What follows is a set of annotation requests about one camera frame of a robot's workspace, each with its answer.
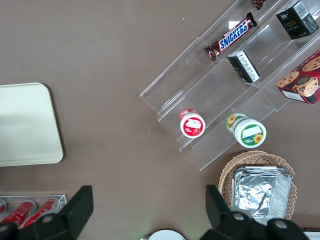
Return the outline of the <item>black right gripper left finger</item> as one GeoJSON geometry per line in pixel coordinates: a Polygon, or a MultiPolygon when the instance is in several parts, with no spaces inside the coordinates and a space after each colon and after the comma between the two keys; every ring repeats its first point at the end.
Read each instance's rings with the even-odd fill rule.
{"type": "Polygon", "coordinates": [[[26,228],[15,223],[0,225],[2,240],[76,240],[94,211],[93,188],[82,186],[58,212],[40,217],[26,228]]]}

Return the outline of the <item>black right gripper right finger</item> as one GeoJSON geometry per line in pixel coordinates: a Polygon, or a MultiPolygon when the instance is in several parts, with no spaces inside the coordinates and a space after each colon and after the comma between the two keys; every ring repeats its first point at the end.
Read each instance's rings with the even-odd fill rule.
{"type": "Polygon", "coordinates": [[[263,225],[240,211],[231,211],[215,185],[207,185],[205,207],[212,229],[202,240],[307,240],[294,222],[274,218],[263,225]]]}

